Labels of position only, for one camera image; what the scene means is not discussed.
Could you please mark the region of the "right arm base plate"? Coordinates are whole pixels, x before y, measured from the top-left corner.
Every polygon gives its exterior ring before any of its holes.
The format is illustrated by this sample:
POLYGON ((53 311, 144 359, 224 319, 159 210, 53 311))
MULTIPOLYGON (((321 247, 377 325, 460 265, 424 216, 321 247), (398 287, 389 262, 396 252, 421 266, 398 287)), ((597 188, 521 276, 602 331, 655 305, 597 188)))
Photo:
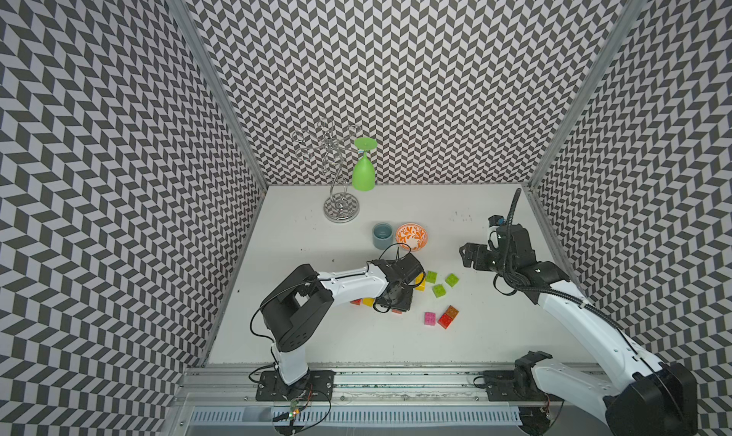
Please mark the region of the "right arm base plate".
POLYGON ((480 375, 480 388, 486 391, 490 402, 560 403, 562 398, 540 391, 534 380, 524 372, 514 370, 486 370, 480 375))

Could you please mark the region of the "pink lego brick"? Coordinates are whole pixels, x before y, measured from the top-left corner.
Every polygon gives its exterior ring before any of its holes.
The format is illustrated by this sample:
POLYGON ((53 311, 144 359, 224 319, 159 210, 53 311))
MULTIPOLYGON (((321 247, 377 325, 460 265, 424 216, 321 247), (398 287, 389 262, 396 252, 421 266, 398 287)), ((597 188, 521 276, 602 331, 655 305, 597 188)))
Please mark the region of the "pink lego brick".
POLYGON ((437 324, 437 316, 433 312, 425 312, 423 321, 427 327, 434 327, 437 324))

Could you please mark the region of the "yellow curved lego brick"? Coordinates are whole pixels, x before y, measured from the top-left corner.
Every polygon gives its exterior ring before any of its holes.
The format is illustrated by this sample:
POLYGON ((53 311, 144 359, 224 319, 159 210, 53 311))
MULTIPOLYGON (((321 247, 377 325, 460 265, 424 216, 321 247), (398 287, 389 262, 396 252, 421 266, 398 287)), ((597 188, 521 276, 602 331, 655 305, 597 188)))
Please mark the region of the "yellow curved lego brick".
POLYGON ((421 273, 419 274, 415 279, 415 290, 417 291, 425 291, 425 274, 421 273))

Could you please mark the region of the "orange brown lego brick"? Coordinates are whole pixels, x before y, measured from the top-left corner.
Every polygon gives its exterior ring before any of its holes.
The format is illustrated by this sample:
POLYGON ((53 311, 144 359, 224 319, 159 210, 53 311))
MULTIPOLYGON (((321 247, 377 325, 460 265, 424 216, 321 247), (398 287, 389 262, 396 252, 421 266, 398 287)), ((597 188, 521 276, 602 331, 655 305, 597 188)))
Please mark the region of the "orange brown lego brick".
POLYGON ((459 310, 457 310, 457 308, 455 308, 455 307, 453 307, 453 306, 449 306, 449 307, 447 308, 447 310, 445 311, 445 314, 446 314, 446 315, 447 315, 447 316, 448 316, 449 318, 451 318, 451 319, 456 319, 456 318, 457 318, 457 315, 459 315, 459 310))

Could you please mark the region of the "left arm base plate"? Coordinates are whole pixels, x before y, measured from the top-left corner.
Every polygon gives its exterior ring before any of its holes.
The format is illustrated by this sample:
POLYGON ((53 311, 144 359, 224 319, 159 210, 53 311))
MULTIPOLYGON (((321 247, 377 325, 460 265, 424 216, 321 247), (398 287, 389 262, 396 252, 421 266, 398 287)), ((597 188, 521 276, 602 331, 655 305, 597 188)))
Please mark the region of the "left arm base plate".
POLYGON ((278 371, 264 371, 257 383, 258 402, 311 401, 329 402, 333 395, 336 373, 333 370, 310 370, 292 385, 286 385, 278 371))

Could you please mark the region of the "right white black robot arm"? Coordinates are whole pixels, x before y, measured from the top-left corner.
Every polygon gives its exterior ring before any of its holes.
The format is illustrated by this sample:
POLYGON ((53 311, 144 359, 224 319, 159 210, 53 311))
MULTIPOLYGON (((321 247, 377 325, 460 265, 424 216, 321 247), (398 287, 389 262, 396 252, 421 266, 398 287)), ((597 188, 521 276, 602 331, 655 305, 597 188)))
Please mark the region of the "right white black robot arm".
POLYGON ((682 364, 665 363, 627 336, 591 302, 554 262, 540 262, 528 231, 492 219, 495 241, 465 243, 464 266, 504 279, 513 294, 525 295, 553 316, 592 355, 606 377, 598 379, 564 365, 543 351, 530 351, 511 371, 486 371, 490 398, 509 401, 551 396, 579 407, 615 435, 695 435, 697 380, 682 364))

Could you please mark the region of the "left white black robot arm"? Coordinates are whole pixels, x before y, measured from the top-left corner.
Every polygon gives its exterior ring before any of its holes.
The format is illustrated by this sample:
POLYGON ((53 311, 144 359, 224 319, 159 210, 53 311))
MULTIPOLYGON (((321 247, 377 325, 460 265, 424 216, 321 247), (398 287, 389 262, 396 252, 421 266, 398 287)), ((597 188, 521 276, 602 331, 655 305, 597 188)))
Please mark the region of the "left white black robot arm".
POLYGON ((372 299, 377 312, 406 312, 414 290, 426 277, 413 253, 391 260, 383 257, 361 268, 318 272, 301 264, 260 304, 265 327, 270 331, 274 364, 286 386, 309 374, 306 344, 334 306, 372 299))

